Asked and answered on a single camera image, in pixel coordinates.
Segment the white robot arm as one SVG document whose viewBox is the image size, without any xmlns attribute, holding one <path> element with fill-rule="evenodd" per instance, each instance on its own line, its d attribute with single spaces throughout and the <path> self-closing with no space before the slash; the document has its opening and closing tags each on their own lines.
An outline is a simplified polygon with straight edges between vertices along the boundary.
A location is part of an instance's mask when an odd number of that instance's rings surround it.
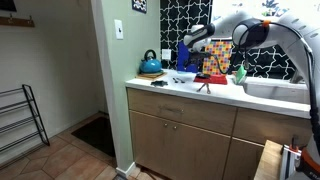
<svg viewBox="0 0 320 180">
<path fill-rule="evenodd" d="M 239 49 L 278 45 L 290 58 L 309 90 L 312 136 L 288 180 L 320 180 L 320 23 L 315 15 L 289 10 L 279 17 L 258 18 L 238 11 L 187 33 L 183 43 L 195 52 L 200 41 L 211 37 L 230 37 Z"/>
</svg>

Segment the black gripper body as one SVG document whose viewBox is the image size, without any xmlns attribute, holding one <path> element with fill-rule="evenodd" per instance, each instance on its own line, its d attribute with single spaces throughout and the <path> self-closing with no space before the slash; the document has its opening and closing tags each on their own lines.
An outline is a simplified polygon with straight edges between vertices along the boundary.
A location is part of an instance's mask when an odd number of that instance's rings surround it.
<svg viewBox="0 0 320 180">
<path fill-rule="evenodd" d="M 185 60 L 185 67 L 191 64 L 198 66 L 205 58 L 212 56 L 209 52 L 190 52 L 189 57 Z"/>
</svg>

